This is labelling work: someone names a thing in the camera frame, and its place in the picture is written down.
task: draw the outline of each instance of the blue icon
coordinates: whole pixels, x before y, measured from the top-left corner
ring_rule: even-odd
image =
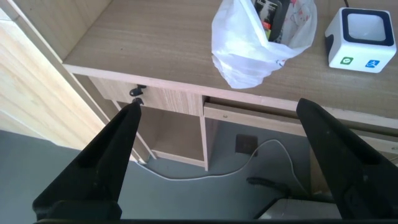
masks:
[[[370,60],[367,64],[366,64],[366,68],[376,68],[376,66],[380,63],[380,61],[378,60]]]

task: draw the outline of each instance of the gray carpet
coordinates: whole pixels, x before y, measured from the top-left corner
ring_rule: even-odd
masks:
[[[150,160],[147,166],[175,178],[231,172],[249,159],[249,155],[234,152],[237,134],[257,136],[259,143],[280,140],[292,157],[297,177],[310,190],[306,138],[232,123],[220,124],[209,172],[166,159]],[[32,201],[77,154],[48,141],[0,131],[0,222],[35,221]],[[285,152],[272,142],[241,172],[216,179],[171,182],[130,162],[119,198],[122,218],[250,219],[280,195],[276,190],[247,184],[250,176],[286,183],[295,195],[305,195],[294,181]]]

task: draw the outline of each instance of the green icon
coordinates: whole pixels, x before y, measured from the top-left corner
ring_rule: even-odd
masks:
[[[344,58],[341,60],[340,64],[349,65],[351,62],[353,62],[353,60],[354,60],[354,58],[344,57]]]

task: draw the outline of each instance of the desk surface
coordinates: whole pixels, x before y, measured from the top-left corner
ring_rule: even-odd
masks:
[[[201,88],[204,92],[199,92],[204,95],[287,110],[294,110],[297,101],[304,97],[337,109],[333,113],[341,119],[357,119],[354,111],[359,112],[356,121],[366,119],[369,124],[382,122],[382,126],[398,128],[397,57],[379,74],[328,67],[324,31],[338,8],[344,6],[342,0],[316,0],[318,27],[313,46],[288,60],[262,85],[245,90],[230,88],[211,60],[211,22],[220,2],[114,0],[64,64],[72,73],[127,82],[144,77],[156,85],[171,83],[196,92]],[[389,10],[398,36],[395,1],[349,3],[352,7]],[[234,93],[246,95],[232,96]]]

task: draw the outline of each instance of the white plastic bag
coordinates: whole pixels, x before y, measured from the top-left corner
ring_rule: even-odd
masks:
[[[212,23],[213,63],[232,88],[255,87],[309,48],[316,28],[313,0],[291,0],[281,44],[268,42],[252,0],[223,0]]]

